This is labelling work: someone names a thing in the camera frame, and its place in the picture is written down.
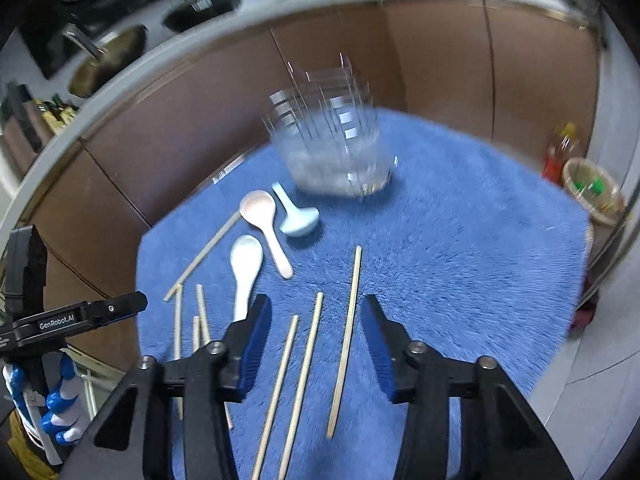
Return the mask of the left blue white gloved hand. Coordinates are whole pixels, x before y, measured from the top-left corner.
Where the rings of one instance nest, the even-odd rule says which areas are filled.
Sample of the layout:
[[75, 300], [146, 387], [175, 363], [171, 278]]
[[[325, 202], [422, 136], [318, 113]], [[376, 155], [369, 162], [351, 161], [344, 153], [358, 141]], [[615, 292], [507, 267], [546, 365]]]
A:
[[18, 429], [26, 437], [26, 448], [43, 452], [46, 463], [57, 467], [63, 463], [58, 448], [69, 451], [77, 444], [90, 417], [82, 400], [84, 384], [74, 361], [64, 352], [52, 352], [47, 358], [56, 359], [60, 377], [46, 396], [35, 392], [24, 370], [16, 365], [6, 364], [2, 376], [14, 404]]

